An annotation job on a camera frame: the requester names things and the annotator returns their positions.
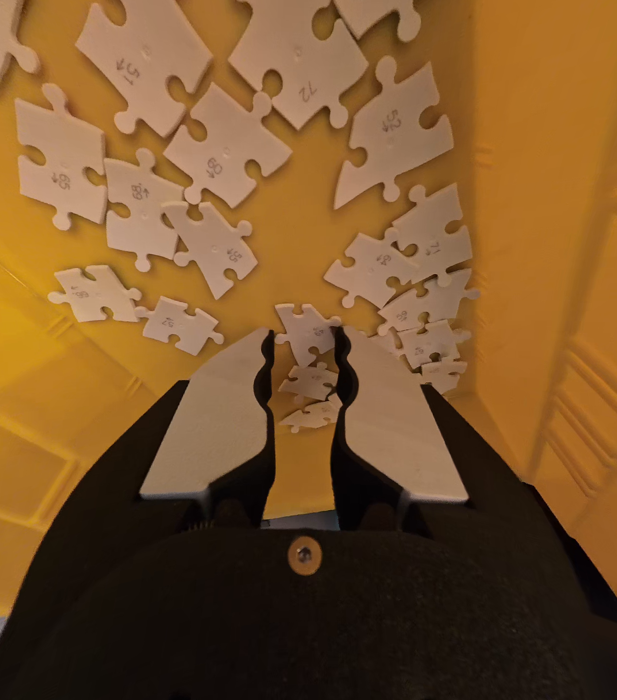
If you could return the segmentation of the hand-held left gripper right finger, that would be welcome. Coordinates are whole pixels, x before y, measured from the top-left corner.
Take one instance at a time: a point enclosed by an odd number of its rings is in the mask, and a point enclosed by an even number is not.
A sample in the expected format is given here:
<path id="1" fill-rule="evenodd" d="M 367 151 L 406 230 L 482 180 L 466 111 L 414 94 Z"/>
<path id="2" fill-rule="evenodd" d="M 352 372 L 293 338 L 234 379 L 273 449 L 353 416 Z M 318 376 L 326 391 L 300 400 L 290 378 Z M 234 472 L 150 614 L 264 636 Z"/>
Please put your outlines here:
<path id="1" fill-rule="evenodd" d="M 409 368 L 352 326 L 336 331 L 334 348 L 336 436 L 348 453 L 386 477 L 408 503 L 466 503 L 469 494 Z"/>

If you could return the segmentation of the yellow plastic bin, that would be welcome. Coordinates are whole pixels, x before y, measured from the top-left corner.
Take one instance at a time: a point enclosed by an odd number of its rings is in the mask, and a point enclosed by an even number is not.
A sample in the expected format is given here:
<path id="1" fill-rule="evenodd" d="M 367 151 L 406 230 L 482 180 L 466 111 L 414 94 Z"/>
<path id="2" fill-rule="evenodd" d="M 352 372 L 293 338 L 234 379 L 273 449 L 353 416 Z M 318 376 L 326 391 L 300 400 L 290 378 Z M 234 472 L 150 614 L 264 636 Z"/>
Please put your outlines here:
<path id="1" fill-rule="evenodd" d="M 375 66 L 397 61 L 398 81 L 431 62 L 454 148 L 397 178 L 391 203 L 377 185 L 334 210 L 350 123 L 334 129 L 323 110 L 295 130 L 273 110 L 266 127 L 292 155 L 241 205 L 204 199 L 231 225 L 249 221 L 258 266 L 215 300 L 195 263 L 178 267 L 108 247 L 103 224 L 72 216 L 68 231 L 54 207 L 20 194 L 18 158 L 46 164 L 21 144 L 15 101 L 45 110 L 42 92 L 59 86 L 78 119 L 101 129 L 106 154 L 131 164 L 146 148 L 154 173 L 191 183 L 163 151 L 167 140 L 139 122 L 124 135 L 113 122 L 126 105 L 75 41 L 90 1 L 25 1 L 17 38 L 40 69 L 29 74 L 10 54 L 0 80 L 0 617 L 9 614 L 38 545 L 94 462 L 176 381 L 223 349 L 208 340 L 199 355 L 144 337 L 138 322 L 78 322 L 53 304 L 63 269 L 108 265 L 154 310 L 165 297 L 216 318 L 230 345 L 258 327 L 280 329 L 275 305 L 304 302 L 326 318 L 372 335 L 381 318 L 358 297 L 323 280 L 361 232 L 380 239 L 412 209 L 409 189 L 428 194 L 457 184 L 469 228 L 471 283 L 454 328 L 469 363 L 451 402 L 485 432 L 504 459 L 532 482 L 617 596 L 617 1 L 424 1 L 418 37 L 398 41 L 395 17 L 361 40 L 366 73 L 344 95 L 353 116 L 380 91 Z"/>

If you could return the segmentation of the heap of white puzzle pieces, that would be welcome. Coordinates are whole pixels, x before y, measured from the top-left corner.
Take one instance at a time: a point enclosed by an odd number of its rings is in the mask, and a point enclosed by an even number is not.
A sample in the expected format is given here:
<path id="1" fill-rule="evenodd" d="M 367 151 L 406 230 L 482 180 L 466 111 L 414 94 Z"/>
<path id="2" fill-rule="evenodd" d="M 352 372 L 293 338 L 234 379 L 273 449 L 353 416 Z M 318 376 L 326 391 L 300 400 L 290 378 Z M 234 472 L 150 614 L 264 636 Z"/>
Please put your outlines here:
<path id="1" fill-rule="evenodd" d="M 462 168 L 473 1 L 0 1 L 0 435 L 109 429 L 302 302 L 392 334 L 324 270 Z"/>

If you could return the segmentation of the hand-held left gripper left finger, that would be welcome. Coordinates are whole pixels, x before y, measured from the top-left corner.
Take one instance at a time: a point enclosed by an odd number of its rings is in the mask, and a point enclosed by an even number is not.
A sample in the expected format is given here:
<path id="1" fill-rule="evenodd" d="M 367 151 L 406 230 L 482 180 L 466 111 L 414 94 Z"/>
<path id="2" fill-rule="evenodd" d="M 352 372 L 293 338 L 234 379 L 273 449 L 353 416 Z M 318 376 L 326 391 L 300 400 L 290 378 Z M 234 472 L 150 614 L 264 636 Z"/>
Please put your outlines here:
<path id="1" fill-rule="evenodd" d="M 259 328 L 190 377 L 139 490 L 144 499 L 197 498 L 213 483 L 274 447 L 271 388 L 274 332 Z"/>

